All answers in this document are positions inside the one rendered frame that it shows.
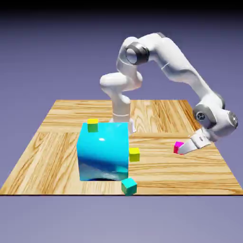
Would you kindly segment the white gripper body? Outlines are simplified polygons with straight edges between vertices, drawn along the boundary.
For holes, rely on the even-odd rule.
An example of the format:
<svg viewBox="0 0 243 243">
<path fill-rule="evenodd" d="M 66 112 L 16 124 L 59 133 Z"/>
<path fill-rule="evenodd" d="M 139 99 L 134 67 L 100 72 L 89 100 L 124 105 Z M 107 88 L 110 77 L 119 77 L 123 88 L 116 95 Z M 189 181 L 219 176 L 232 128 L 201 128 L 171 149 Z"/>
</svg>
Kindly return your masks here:
<svg viewBox="0 0 243 243">
<path fill-rule="evenodd" d="M 197 146 L 192 141 L 192 139 L 188 139 L 183 145 L 178 148 L 178 154 L 185 155 L 197 149 Z"/>
</svg>

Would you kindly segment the small magenta cube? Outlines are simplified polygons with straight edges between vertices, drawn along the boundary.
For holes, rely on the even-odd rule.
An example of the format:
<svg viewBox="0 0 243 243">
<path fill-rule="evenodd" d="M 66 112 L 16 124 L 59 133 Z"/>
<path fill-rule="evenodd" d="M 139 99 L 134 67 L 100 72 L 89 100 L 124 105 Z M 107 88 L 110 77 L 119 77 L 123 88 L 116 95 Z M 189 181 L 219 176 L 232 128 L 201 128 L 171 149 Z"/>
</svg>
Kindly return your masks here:
<svg viewBox="0 0 243 243">
<path fill-rule="evenodd" d="M 184 155 L 181 147 L 184 145 L 184 142 L 181 142 L 181 141 L 176 141 L 175 144 L 174 144 L 174 150 L 173 152 L 176 153 L 176 154 L 180 154 L 180 155 Z"/>
</svg>

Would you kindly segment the small yellow cube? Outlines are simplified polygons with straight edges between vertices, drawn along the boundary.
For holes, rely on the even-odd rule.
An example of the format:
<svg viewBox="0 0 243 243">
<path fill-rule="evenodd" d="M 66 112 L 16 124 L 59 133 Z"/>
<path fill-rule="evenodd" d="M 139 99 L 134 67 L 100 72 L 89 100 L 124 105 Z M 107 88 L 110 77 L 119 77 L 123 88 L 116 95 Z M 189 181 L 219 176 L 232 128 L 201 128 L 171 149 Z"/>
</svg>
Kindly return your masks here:
<svg viewBox="0 0 243 243">
<path fill-rule="evenodd" d="M 92 118 L 87 120 L 88 132 L 98 132 L 98 119 Z"/>
<path fill-rule="evenodd" d="M 138 162 L 140 160 L 140 149 L 139 148 L 129 148 L 129 161 Z"/>
</svg>

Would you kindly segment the small teal cube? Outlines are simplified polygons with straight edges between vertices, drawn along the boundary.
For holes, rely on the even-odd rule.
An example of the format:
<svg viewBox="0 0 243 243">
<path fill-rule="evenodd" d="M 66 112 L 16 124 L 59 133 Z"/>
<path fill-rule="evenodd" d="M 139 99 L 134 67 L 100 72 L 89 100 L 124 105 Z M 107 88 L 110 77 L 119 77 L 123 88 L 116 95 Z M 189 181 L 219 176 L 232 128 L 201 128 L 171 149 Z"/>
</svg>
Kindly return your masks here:
<svg viewBox="0 0 243 243">
<path fill-rule="evenodd" d="M 132 178 L 126 178 L 121 181 L 121 190 L 126 196 L 137 193 L 137 183 Z"/>
</svg>

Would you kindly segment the large cyan box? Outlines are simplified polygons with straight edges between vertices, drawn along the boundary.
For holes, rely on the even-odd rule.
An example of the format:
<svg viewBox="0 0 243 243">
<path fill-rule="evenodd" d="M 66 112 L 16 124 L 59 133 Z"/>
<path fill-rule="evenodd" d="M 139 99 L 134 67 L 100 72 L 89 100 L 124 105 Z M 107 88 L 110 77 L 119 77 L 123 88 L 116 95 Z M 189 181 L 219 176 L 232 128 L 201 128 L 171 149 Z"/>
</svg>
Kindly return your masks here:
<svg viewBox="0 0 243 243">
<path fill-rule="evenodd" d="M 87 123 L 83 123 L 76 148 L 81 181 L 121 181 L 128 177 L 129 131 L 126 122 L 100 122 L 97 132 L 89 132 Z"/>
</svg>

